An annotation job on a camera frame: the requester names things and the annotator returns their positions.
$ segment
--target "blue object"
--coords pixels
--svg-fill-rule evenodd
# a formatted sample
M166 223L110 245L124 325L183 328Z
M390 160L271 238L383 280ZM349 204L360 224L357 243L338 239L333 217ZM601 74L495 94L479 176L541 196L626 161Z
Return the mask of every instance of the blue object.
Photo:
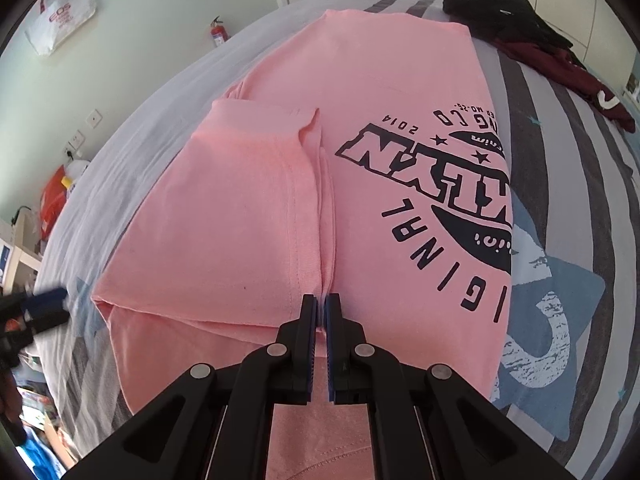
M0 282L4 281L2 278L4 278L4 270L6 269L6 263L9 260L10 252L11 249L8 246L2 246L2 252L0 253L0 271L2 272L2 274L0 274Z
M38 480L60 480L65 470L58 459L42 445L31 428L25 430L28 439L20 448L33 462L33 474Z
M553 436L567 440L577 383L575 345L605 284L589 270L547 256L529 213L511 195L513 248L526 250L523 256L531 266L524 272L512 269L507 341L492 401L498 408L514 404Z

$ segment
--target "blue star pattern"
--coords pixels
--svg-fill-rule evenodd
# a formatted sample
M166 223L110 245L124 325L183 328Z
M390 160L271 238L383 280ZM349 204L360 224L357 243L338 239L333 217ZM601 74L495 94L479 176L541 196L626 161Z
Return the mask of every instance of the blue star pattern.
M553 436L569 437L577 383L575 343L593 317L604 280L547 256L526 209L512 193L513 289L507 338L492 394L515 404Z

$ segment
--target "metal screw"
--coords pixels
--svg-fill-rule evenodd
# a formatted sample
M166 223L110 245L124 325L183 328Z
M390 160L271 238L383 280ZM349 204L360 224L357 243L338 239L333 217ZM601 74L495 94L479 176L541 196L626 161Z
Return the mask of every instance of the metal screw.
M204 363L193 365L191 367L191 377L194 379L204 379L211 373L211 367Z
M376 349L373 348L373 346L366 343L357 345L354 350L356 355L359 355L360 357L371 357L376 352Z
M447 365L434 365L431 369L431 375L433 375L436 379L440 379L441 381L446 381L452 375L451 368Z
M267 346L267 354L272 357L280 357L287 353L287 347L282 343L274 343Z

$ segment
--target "electrical outlet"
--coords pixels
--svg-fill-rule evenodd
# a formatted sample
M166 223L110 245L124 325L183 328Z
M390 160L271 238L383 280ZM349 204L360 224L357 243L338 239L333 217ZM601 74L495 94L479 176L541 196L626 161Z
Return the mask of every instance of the electrical outlet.
M66 143L65 147L62 148L62 155L65 157L65 160L69 158L69 152L71 152L71 155L73 155L76 150L74 150L74 147L71 144Z
M82 146L83 142L84 142L84 135L82 134L82 132L80 130L78 130L78 131L76 131L76 134L71 138L71 140L69 140L69 145L76 152L78 150L78 148L80 148L80 146Z
M93 110L86 118L86 123L92 128L95 128L98 124L100 124L101 120L102 116L100 115L100 112L98 110Z

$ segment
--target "white shopping bag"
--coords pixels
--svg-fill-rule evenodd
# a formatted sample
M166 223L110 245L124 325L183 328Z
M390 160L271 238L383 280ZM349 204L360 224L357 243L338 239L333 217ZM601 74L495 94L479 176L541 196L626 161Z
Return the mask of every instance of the white shopping bag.
M95 14L95 0L42 0L40 16L26 31L40 56L51 54L80 25Z

